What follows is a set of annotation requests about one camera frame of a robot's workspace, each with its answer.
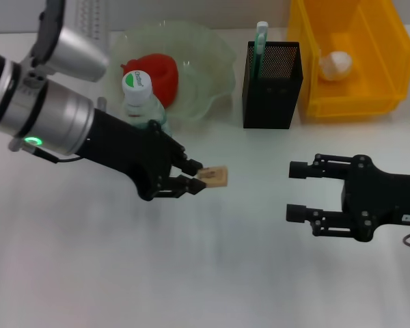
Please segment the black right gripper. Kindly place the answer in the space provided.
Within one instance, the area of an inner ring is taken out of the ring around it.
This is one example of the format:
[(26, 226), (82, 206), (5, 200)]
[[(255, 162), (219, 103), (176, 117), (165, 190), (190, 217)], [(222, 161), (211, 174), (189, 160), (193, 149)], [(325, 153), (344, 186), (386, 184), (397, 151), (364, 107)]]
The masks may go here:
[(391, 174), (377, 168), (366, 155), (353, 158), (316, 154), (312, 164), (291, 161), (289, 177), (345, 180), (344, 212), (288, 204), (286, 220), (308, 222), (314, 236), (373, 239), (384, 225), (410, 226), (410, 175)]

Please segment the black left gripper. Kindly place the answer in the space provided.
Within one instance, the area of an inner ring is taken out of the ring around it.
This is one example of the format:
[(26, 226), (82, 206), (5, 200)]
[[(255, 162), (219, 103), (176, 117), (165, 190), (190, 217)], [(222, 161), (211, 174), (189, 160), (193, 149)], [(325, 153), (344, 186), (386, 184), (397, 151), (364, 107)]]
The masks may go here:
[(189, 176), (196, 176), (203, 168), (198, 161), (184, 159), (183, 152), (156, 121), (137, 128), (99, 109), (94, 111), (86, 140), (78, 149), (80, 157), (130, 178), (145, 201), (196, 195), (206, 188), (206, 183), (197, 178), (170, 176), (172, 166)]

